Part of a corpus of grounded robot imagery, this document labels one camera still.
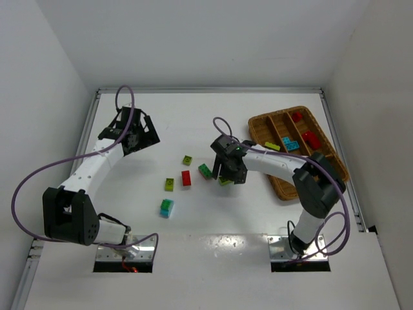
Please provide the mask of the lime lego with green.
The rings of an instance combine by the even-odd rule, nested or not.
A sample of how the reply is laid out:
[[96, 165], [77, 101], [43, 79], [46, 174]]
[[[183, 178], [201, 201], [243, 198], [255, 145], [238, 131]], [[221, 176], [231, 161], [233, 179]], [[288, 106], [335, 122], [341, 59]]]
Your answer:
[[219, 182], [220, 186], [226, 186], [226, 185], [229, 185], [229, 184], [233, 183], [232, 180], [226, 179], [226, 178], [224, 178], [224, 177], [222, 177], [222, 176], [220, 176], [220, 177], [218, 178], [218, 182]]

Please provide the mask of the lime lego brick stack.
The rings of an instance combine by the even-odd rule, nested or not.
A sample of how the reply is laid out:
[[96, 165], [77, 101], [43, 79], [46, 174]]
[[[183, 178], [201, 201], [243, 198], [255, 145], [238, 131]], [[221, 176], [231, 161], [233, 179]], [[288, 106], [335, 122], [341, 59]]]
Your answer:
[[276, 144], [271, 143], [271, 142], [266, 142], [264, 144], [264, 146], [268, 149], [275, 150], [275, 151], [280, 151], [281, 150], [281, 147], [279, 145], [276, 145]]

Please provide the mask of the cyan lego brick stack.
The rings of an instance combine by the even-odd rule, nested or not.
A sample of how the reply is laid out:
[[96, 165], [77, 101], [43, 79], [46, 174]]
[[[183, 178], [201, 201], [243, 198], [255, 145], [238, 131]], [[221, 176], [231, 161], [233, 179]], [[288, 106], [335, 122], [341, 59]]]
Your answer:
[[291, 141], [285, 144], [286, 150], [288, 152], [298, 150], [300, 148], [299, 143], [297, 141]]

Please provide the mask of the small red lego brick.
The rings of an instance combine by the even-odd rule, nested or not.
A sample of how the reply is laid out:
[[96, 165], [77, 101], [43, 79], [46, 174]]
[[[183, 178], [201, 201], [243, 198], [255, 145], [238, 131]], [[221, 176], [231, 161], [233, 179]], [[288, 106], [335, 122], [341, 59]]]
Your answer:
[[293, 112], [291, 118], [294, 121], [294, 123], [298, 123], [303, 119], [303, 115], [300, 112]]

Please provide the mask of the red long lego brick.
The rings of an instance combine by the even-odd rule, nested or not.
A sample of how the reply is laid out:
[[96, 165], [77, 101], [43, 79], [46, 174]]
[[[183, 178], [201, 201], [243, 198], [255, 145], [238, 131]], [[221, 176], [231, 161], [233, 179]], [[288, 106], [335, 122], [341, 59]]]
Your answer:
[[321, 142], [314, 132], [308, 130], [302, 133], [301, 137], [303, 138], [304, 142], [310, 146], [311, 149], [318, 150], [321, 148]]

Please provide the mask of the small cyan lego brick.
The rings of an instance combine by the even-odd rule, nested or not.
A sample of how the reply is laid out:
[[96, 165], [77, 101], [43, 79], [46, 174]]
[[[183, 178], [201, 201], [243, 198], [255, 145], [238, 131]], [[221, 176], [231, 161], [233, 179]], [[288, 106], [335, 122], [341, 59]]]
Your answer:
[[284, 138], [281, 138], [281, 139], [282, 139], [282, 141], [283, 141], [283, 143], [284, 143], [285, 145], [287, 145], [287, 144], [291, 143], [291, 141], [290, 141], [290, 138], [289, 138], [289, 137], [284, 137]]

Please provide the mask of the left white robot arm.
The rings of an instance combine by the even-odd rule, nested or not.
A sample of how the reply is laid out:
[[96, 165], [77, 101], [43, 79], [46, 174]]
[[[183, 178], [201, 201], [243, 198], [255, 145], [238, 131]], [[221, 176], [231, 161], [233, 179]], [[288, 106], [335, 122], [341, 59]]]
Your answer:
[[139, 108], [124, 107], [121, 115], [98, 135], [93, 155], [58, 188], [43, 193], [47, 237], [80, 245], [123, 247], [131, 241], [130, 227], [97, 213], [96, 192], [114, 165], [129, 154], [159, 143], [151, 117]]

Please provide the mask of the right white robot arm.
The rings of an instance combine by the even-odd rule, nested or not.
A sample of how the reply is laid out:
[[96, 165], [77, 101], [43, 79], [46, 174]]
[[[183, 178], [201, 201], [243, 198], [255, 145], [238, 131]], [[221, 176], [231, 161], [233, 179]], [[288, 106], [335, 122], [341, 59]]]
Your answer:
[[321, 153], [310, 157], [272, 152], [252, 141], [242, 144], [224, 135], [211, 144], [216, 153], [213, 179], [224, 178], [235, 184], [244, 184], [247, 172], [261, 172], [281, 179], [296, 189], [303, 211], [297, 225], [288, 234], [294, 254], [303, 255], [316, 238], [322, 223], [340, 196], [345, 183], [330, 162]]

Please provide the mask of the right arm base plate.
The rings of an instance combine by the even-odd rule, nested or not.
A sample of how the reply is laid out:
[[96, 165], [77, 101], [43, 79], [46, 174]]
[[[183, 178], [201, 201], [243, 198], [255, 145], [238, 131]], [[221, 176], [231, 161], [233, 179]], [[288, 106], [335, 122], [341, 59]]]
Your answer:
[[325, 246], [323, 236], [319, 237], [317, 244], [313, 241], [302, 256], [298, 256], [290, 248], [287, 235], [269, 235], [267, 240], [271, 262], [289, 262], [299, 259], [309, 262], [324, 262], [328, 260], [328, 256], [320, 253], [316, 247], [317, 244], [320, 248]]

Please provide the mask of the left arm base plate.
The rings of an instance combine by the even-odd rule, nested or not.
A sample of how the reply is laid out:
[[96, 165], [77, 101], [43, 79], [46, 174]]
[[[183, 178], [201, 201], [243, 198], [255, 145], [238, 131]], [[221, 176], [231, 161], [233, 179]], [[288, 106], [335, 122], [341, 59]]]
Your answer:
[[147, 238], [144, 236], [133, 235], [132, 239], [128, 242], [134, 243], [142, 239], [142, 242], [136, 243], [126, 249], [113, 249], [98, 246], [96, 251], [96, 262], [121, 263], [122, 259], [125, 259], [125, 262], [151, 262], [155, 254], [157, 236], [150, 236]]

